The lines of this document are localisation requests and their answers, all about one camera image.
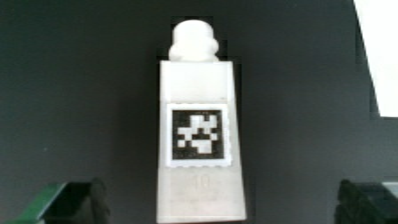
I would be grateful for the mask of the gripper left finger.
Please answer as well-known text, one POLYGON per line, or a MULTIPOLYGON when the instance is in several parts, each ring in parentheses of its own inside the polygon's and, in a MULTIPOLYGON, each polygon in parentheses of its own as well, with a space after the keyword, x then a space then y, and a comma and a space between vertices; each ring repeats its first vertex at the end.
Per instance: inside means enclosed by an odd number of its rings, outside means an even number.
POLYGON ((39 192, 11 224, 111 224, 107 188, 89 182, 50 184, 39 192))

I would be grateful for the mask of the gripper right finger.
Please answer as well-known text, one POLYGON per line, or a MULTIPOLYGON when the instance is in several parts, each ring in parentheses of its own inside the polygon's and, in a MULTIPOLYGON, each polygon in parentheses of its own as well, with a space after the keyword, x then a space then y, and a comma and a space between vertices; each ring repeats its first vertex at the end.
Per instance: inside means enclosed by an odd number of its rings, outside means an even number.
POLYGON ((334 224, 398 224, 398 182, 342 181, 334 224))

